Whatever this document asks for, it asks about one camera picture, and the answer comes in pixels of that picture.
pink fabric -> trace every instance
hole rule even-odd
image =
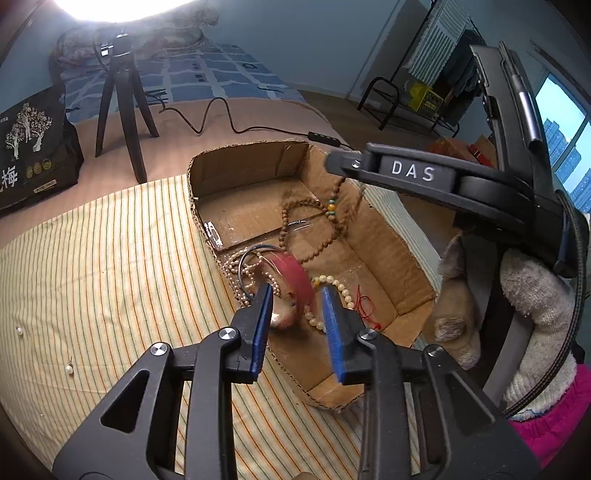
[[[585,365],[578,365],[573,384],[548,413],[535,419],[510,423],[534,452],[543,468],[566,443],[589,404],[591,370]]]

lamp light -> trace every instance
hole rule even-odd
[[[158,15],[192,0],[54,0],[77,20],[122,23]]]

striped bedsheet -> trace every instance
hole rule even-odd
[[[368,190],[387,221],[399,222],[389,193]],[[187,198],[186,175],[139,185],[38,225],[0,251],[0,401],[48,467],[150,344],[195,343],[231,320],[235,306]],[[431,254],[409,247],[425,268]],[[426,268],[429,278],[433,272]],[[64,371],[70,361],[72,377]],[[188,400],[186,389],[177,471]],[[357,402],[336,414],[303,404],[268,356],[258,383],[233,387],[239,477],[356,478],[361,409]],[[411,451],[416,471],[412,421]]]

pearl necklace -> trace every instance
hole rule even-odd
[[[322,284],[334,285],[335,287],[337,287],[338,291],[345,300],[346,307],[349,310],[353,310],[355,308],[353,297],[350,295],[349,290],[345,287],[345,284],[341,283],[332,275],[320,275],[318,277],[312,278],[313,286],[319,287]],[[326,325],[324,324],[324,322],[314,317],[314,314],[311,312],[309,305],[304,306],[304,318],[308,320],[308,324],[310,324],[311,327],[315,327],[317,330],[326,333]]]
[[[248,248],[243,248],[242,250],[239,250],[238,252],[233,253],[230,256],[230,258],[228,258],[228,260],[226,260],[222,264],[222,272],[224,273],[224,276],[230,282],[230,286],[232,287],[232,291],[234,292],[234,298],[236,298],[237,301],[242,303],[245,307],[248,307],[251,304],[251,301],[248,298],[248,296],[246,295],[246,293],[243,292],[240,289],[240,287],[238,286],[238,282],[235,280],[235,275],[238,275],[238,262],[240,261],[240,257],[243,256],[247,250],[248,250]],[[253,264],[245,263],[242,272],[250,280],[249,283],[244,285],[245,288],[247,290],[250,290],[251,293],[254,293],[252,291],[253,287],[255,286],[254,271],[259,265],[261,265],[261,263],[265,260],[265,258],[262,256],[262,253],[260,253],[260,252],[256,252],[256,253],[253,252],[252,255],[256,255],[257,261]],[[272,273],[263,273],[263,275],[266,276],[271,281],[271,288],[273,289],[273,295],[275,295],[277,297],[281,297],[281,289],[279,288],[279,283],[277,282],[277,279],[275,278],[275,276]]]

wall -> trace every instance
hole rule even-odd
[[[0,66],[0,112],[52,85],[48,57],[75,20],[48,1],[33,14]]]
[[[285,82],[344,96],[404,0],[209,3],[220,12],[209,38],[239,45]]]
[[[501,40],[515,50],[534,89],[543,81],[544,66],[530,53],[531,41],[552,55],[591,92],[591,64],[573,37],[569,26],[544,0],[464,0],[487,45]],[[478,100],[460,122],[459,137],[472,142],[490,129]]]

